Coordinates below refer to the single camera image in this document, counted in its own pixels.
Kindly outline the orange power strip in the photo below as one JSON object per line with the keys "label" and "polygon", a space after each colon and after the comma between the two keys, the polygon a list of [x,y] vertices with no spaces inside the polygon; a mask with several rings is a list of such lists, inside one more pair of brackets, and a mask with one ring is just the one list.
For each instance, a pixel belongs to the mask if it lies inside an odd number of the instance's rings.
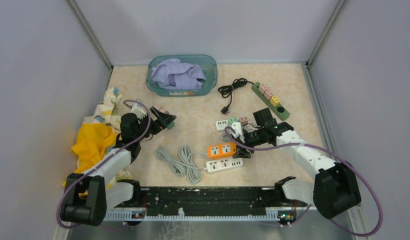
{"label": "orange power strip", "polygon": [[211,160],[231,158],[237,152],[237,145],[233,142],[226,142],[217,145],[211,145],[207,149],[207,156]]}

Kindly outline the small white power strip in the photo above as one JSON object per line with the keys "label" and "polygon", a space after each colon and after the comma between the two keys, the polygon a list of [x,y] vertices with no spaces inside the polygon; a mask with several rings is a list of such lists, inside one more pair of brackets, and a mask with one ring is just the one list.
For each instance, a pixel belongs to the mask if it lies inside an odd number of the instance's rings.
{"label": "small white power strip", "polygon": [[215,122],[215,127],[218,131],[224,130],[225,127],[230,126],[229,119],[226,120],[218,120]]}

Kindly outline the green power strip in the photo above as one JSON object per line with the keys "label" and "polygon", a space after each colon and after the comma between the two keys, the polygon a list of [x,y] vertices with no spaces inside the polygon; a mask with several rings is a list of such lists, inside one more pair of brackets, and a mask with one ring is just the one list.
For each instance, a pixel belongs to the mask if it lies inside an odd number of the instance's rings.
{"label": "green power strip", "polygon": [[281,104],[280,99],[267,85],[256,82],[251,89],[281,121],[285,121],[290,117],[290,112]]}

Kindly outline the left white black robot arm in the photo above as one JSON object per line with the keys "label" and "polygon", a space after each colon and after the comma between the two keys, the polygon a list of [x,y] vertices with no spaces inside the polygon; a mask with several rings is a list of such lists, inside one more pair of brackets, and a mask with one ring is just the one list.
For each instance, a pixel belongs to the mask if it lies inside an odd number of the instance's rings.
{"label": "left white black robot arm", "polygon": [[93,167],[67,177],[56,210],[57,222],[62,227],[64,222],[97,227],[104,221],[107,211],[123,203],[131,207],[142,203],[139,181],[120,179],[111,187],[107,185],[136,160],[144,138],[157,135],[177,118],[153,106],[145,111],[140,115],[132,112],[124,114],[113,149]]}

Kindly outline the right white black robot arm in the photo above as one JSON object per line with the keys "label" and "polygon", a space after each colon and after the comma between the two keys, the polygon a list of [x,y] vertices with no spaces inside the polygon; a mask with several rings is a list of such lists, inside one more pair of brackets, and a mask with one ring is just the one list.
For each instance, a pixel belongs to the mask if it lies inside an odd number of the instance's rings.
{"label": "right white black robot arm", "polygon": [[356,175],[346,164],[311,147],[290,124],[277,122],[270,109],[256,111],[253,116],[257,129],[247,131],[232,123],[224,132],[237,146],[250,153],[258,151],[258,146],[263,144],[281,148],[313,179],[308,182],[288,176],[276,182],[274,199],[277,204],[288,206],[297,200],[315,206],[323,217],[332,219],[362,202]]}

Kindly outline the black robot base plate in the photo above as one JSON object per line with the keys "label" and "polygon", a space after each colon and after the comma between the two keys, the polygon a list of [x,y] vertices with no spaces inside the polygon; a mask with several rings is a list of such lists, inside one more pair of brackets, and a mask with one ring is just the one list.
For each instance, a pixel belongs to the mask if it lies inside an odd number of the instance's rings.
{"label": "black robot base plate", "polygon": [[264,216],[268,208],[306,207],[299,200],[283,200],[273,187],[141,187],[133,199],[118,208],[139,208],[148,217],[175,216],[179,209],[188,217]]}

